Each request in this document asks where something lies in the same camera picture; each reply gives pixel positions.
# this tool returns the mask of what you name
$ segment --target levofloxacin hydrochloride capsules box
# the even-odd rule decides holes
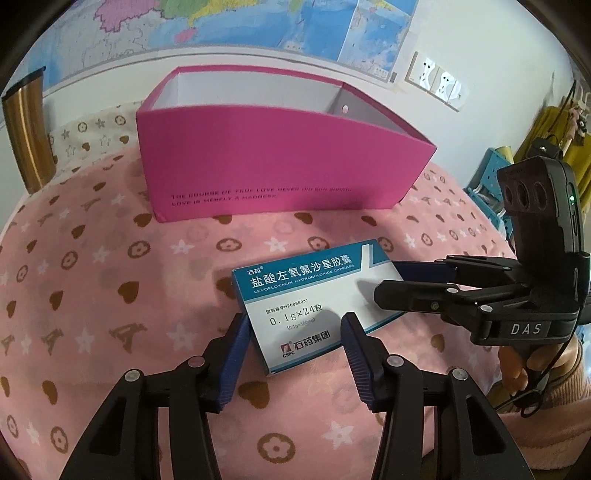
[[[402,280],[376,240],[238,268],[232,277],[267,374],[337,348],[347,312],[368,333],[403,313],[374,303],[382,280]]]

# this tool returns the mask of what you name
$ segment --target wall socket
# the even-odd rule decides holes
[[[470,95],[466,85],[420,52],[414,54],[406,81],[430,93],[456,112],[462,110]]]

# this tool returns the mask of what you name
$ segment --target pink blanket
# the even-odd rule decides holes
[[[169,224],[151,215],[137,146],[76,172],[27,203],[0,247],[2,434],[34,480],[57,480],[127,369],[172,369],[225,331],[238,311],[231,269],[369,238],[398,260],[511,255],[434,164],[391,210]],[[484,391],[498,378],[496,350],[437,316],[406,314],[374,335],[422,369],[466,368]],[[228,480],[369,478],[382,421],[342,349],[269,378],[251,349],[232,402],[210,416]],[[165,414],[160,429],[168,480]],[[429,418],[425,430],[426,452]]]

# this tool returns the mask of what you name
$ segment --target gold thermos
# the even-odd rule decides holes
[[[18,169],[29,193],[41,190],[56,174],[43,120],[43,71],[30,73],[2,97],[2,109]]]

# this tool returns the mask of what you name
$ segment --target open pink box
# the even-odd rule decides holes
[[[351,85],[289,70],[179,67],[136,117],[160,222],[391,208],[436,150]]]

